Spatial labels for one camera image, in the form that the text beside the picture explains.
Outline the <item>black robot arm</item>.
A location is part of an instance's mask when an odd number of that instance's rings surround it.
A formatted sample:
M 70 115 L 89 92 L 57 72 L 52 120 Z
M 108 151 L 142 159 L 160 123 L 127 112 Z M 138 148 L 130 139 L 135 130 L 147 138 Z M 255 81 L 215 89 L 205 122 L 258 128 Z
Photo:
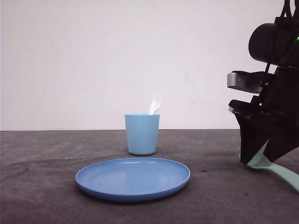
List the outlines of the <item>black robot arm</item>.
M 269 161 L 275 161 L 299 145 L 299 12 L 291 11 L 289 1 L 273 23 L 254 30 L 249 53 L 276 70 L 235 70 L 227 76 L 228 88 L 253 93 L 250 102 L 229 103 L 240 126 L 244 165 L 261 148 Z

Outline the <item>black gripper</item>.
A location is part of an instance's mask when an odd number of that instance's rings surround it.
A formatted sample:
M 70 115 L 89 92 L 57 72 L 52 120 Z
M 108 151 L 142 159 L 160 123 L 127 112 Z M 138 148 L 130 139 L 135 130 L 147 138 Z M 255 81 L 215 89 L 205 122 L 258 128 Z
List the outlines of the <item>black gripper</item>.
M 263 154 L 273 162 L 299 146 L 299 126 L 266 125 L 260 119 L 251 118 L 259 113 L 272 116 L 283 123 L 299 123 L 299 71 L 277 67 L 274 74 L 264 72 L 246 73 L 233 71 L 249 81 L 250 87 L 259 86 L 259 95 L 250 103 L 231 100 L 229 107 L 240 126 L 240 162 L 248 162 L 267 142 Z

